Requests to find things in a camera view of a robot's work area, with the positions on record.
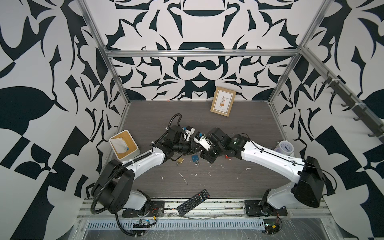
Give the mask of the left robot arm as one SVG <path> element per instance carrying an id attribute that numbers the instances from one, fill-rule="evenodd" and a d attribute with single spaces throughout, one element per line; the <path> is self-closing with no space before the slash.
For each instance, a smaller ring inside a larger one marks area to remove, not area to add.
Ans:
<path id="1" fill-rule="evenodd" d="M 151 198 L 147 194 L 132 189 L 134 181 L 148 170 L 171 160 L 174 154 L 187 156 L 203 149 L 200 141 L 204 134 L 197 133 L 190 126 L 173 125 L 174 119 L 180 121 L 182 115 L 172 116 L 165 132 L 151 143 L 147 152 L 123 162 L 109 161 L 91 191 L 91 214 L 98 215 L 105 211 L 113 214 L 118 228 L 129 237 L 137 238 L 144 232 L 125 229 L 120 222 L 119 211 L 127 207 L 141 218 L 150 213 L 151 206 Z"/>

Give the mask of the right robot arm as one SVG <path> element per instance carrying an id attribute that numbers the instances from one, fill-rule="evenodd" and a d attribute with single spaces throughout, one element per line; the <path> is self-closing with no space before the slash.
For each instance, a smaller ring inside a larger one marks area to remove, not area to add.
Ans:
<path id="1" fill-rule="evenodd" d="M 321 169 L 315 158 L 286 156 L 257 144 L 246 134 L 198 133 L 194 141 L 202 148 L 201 158 L 210 163 L 226 155 L 261 165 L 287 178 L 288 184 L 266 192 L 265 202 L 269 207 L 279 210 L 296 203 L 311 208 L 320 206 L 328 172 Z"/>

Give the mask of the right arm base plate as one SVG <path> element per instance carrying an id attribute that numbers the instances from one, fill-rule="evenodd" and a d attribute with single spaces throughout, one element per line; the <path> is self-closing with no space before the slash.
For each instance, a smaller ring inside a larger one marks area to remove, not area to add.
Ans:
<path id="1" fill-rule="evenodd" d="M 246 215 L 250 218 L 270 216 L 286 217 L 288 215 L 286 207 L 275 209 L 261 200 L 245 200 L 244 203 Z"/>

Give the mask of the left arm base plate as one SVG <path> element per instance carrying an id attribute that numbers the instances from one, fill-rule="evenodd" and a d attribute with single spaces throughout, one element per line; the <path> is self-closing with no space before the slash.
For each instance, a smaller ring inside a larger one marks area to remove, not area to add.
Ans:
<path id="1" fill-rule="evenodd" d="M 125 209 L 123 211 L 123 218 L 152 218 L 163 217 L 165 210 L 165 201 L 151 201 L 146 202 L 141 210 Z"/>

